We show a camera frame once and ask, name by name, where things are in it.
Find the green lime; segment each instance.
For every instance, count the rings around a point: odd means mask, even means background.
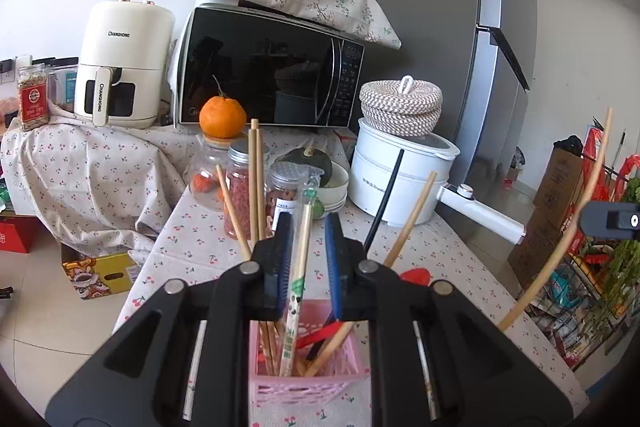
[[[320,219],[324,214],[324,204],[318,198],[314,202],[314,219]]]

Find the black microwave door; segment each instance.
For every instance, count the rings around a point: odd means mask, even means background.
[[[332,36],[268,14],[196,8],[180,121],[197,123],[222,91],[260,123],[322,125],[335,96],[336,48]]]

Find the green pumpkin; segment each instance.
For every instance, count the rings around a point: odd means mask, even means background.
[[[334,166],[331,163],[331,158],[322,151],[314,149],[313,147],[301,147],[300,149],[293,149],[281,156],[276,161],[278,162],[292,162],[297,165],[311,165],[312,167],[318,167],[324,171],[324,174],[320,177],[320,186],[324,187],[334,171]]]

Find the red box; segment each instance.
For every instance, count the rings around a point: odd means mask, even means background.
[[[37,217],[0,217],[0,250],[29,253],[39,224]]]

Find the yellow box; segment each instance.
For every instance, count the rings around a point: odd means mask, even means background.
[[[140,273],[126,252],[87,257],[67,245],[61,250],[62,267],[82,299],[129,291]]]

